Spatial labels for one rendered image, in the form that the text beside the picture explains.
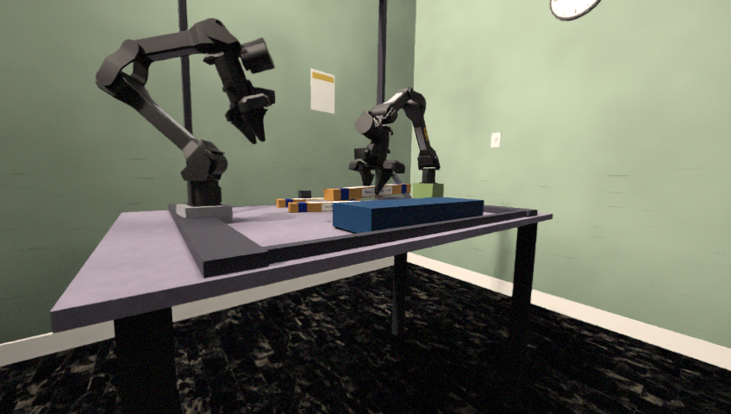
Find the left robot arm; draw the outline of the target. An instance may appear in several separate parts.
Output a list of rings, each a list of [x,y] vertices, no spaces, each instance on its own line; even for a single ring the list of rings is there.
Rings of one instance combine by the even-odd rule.
[[[415,136],[420,149],[417,160],[418,170],[422,170],[422,182],[419,183],[438,184],[435,183],[435,170],[440,170],[440,162],[435,150],[430,147],[424,121],[426,99],[421,93],[414,91],[412,88],[398,90],[386,103],[374,106],[372,111],[363,110],[363,115],[358,118],[355,123],[355,128],[360,134],[370,139],[371,142],[382,142],[389,146],[390,136],[393,135],[393,131],[390,127],[382,124],[394,123],[398,117],[397,111],[401,109],[401,106],[405,115],[413,123]],[[379,145],[378,147],[377,145],[369,144],[363,148],[355,148],[354,159],[366,161],[366,159],[375,158],[375,160],[380,161],[380,149]]]

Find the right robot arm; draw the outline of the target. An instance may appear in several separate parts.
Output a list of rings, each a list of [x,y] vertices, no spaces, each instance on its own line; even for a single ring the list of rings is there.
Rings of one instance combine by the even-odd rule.
[[[264,38],[240,44],[221,21],[208,18],[182,32],[125,40],[119,50],[105,58],[97,72],[96,84],[102,91],[134,108],[182,150],[189,162],[181,172],[183,180],[187,181],[186,205],[217,206],[222,205],[219,180],[228,167],[224,152],[213,142],[197,140],[161,109],[144,87],[152,62],[197,53],[206,54],[204,63],[215,64],[221,81],[246,76],[241,62],[252,74],[275,68]],[[132,74],[122,72],[131,63]]]

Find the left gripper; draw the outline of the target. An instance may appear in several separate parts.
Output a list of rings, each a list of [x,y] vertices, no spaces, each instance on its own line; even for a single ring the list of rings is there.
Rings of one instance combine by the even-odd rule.
[[[389,146],[387,144],[384,144],[382,142],[371,142],[371,144],[379,145],[380,161],[375,160],[375,158],[365,159],[365,162],[367,164],[361,161],[351,161],[349,163],[348,169],[358,172],[361,175],[363,186],[369,186],[372,184],[375,174],[372,174],[371,170],[375,170],[375,173],[377,175],[375,195],[378,195],[383,189],[384,185],[390,179],[390,177],[394,176],[394,174],[392,174],[393,170],[395,169],[395,173],[404,173],[405,165],[397,160],[386,160],[387,154],[390,154],[390,150],[388,149]]]

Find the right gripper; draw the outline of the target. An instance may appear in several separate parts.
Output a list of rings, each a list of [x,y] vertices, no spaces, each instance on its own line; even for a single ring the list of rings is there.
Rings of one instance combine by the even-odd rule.
[[[257,143],[256,136],[261,142],[266,141],[264,116],[268,109],[264,106],[271,105],[268,96],[263,93],[251,96],[249,89],[251,81],[247,80],[246,76],[227,78],[222,84],[222,90],[227,93],[231,103],[225,114],[227,121],[231,122],[252,144]]]

